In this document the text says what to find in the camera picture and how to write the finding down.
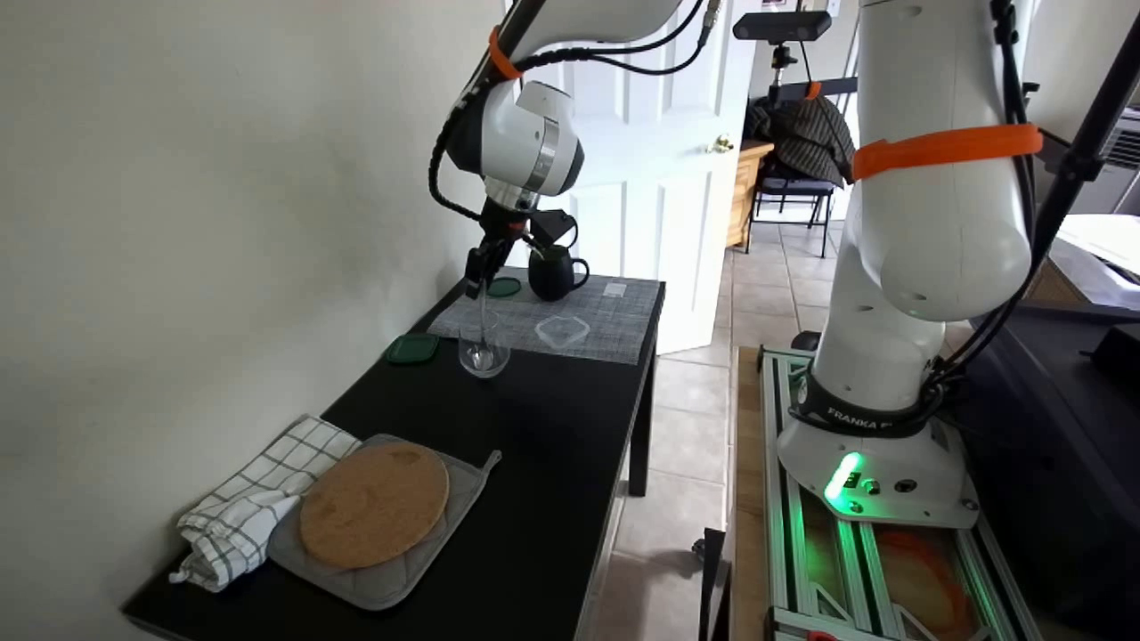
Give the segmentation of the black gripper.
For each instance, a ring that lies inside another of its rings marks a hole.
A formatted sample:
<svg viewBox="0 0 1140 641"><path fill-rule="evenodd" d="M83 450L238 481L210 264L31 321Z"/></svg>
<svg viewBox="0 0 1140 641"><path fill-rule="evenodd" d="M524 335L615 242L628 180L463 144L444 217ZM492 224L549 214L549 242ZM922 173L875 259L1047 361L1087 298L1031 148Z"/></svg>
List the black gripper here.
<svg viewBox="0 0 1140 641"><path fill-rule="evenodd" d="M463 296L492 298L492 278L501 270L518 240L527 234L527 217L519 211L487 201L481 208L481 242L466 254Z"/></svg>

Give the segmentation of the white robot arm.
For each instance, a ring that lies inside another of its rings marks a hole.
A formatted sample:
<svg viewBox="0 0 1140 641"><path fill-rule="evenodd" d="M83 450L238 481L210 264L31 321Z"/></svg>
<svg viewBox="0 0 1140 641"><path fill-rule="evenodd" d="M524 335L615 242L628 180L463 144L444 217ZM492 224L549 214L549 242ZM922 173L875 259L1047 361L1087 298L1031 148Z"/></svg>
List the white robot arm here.
<svg viewBox="0 0 1140 641"><path fill-rule="evenodd" d="M584 165L569 100L544 63L662 48L678 11L720 0L512 0L450 110L432 156L483 180L483 286ZM1032 0L862 0L855 220L829 318L810 361L779 467L829 512L862 524L969 526L980 500L963 445L941 431L945 382L967 361L945 326L1007 306L1032 274L1031 196L1043 134L1019 88Z"/></svg>

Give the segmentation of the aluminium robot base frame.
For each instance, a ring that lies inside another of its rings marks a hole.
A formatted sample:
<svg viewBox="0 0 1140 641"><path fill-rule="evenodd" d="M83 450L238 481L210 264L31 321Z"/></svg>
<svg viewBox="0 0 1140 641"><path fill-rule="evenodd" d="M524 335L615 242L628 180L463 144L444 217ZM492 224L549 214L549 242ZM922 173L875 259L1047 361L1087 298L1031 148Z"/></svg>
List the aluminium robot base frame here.
<svg viewBox="0 0 1140 641"><path fill-rule="evenodd" d="M823 481L800 486L779 459L804 354L767 354L764 437L770 516L770 616L778 641L1043 641L986 519L954 526L873 524L848 490L869 456L810 451Z"/></svg>

